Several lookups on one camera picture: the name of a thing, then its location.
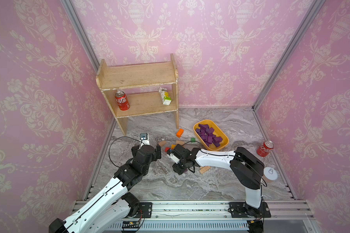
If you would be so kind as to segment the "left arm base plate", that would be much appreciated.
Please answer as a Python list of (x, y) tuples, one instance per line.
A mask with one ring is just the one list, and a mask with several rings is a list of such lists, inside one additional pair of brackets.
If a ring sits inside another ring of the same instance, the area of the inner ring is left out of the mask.
[(151, 218), (152, 208), (152, 202), (140, 202), (137, 207), (134, 207), (133, 211), (130, 210), (125, 218)]

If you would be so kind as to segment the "purple brick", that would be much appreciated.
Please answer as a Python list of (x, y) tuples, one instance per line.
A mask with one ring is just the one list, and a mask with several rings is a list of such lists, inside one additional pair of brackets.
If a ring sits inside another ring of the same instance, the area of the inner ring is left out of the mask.
[(214, 133), (214, 128), (211, 127), (211, 128), (206, 129), (206, 133), (207, 133), (208, 135), (212, 135), (212, 134)]
[(205, 130), (205, 131), (210, 128), (208, 124), (198, 124), (198, 126), (200, 127), (201, 130)]

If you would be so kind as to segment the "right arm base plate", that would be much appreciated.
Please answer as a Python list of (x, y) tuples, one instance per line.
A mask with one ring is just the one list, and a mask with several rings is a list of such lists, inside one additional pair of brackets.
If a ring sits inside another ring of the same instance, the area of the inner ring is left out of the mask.
[(266, 202), (262, 202), (258, 209), (247, 205), (245, 202), (230, 202), (227, 211), (232, 218), (271, 218), (271, 212)]

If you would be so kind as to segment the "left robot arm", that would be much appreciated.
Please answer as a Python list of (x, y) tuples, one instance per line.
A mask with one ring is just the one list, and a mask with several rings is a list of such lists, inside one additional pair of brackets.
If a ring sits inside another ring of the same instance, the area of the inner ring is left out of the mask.
[(55, 219), (50, 233), (102, 233), (127, 216), (136, 216), (140, 201), (130, 193), (148, 173), (150, 164), (161, 158), (161, 146), (133, 147), (133, 158), (120, 166), (100, 192), (65, 220)]

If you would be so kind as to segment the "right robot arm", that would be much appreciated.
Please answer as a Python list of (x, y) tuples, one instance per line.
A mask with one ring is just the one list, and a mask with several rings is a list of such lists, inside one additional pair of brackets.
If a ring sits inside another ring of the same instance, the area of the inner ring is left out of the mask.
[(167, 151), (174, 161), (173, 171), (182, 175), (186, 170), (194, 172), (196, 167), (216, 167), (230, 170), (245, 187), (245, 202), (236, 211), (255, 218), (264, 218), (268, 213), (262, 198), (264, 163), (244, 147), (234, 151), (209, 151), (200, 148), (192, 150), (176, 145)]

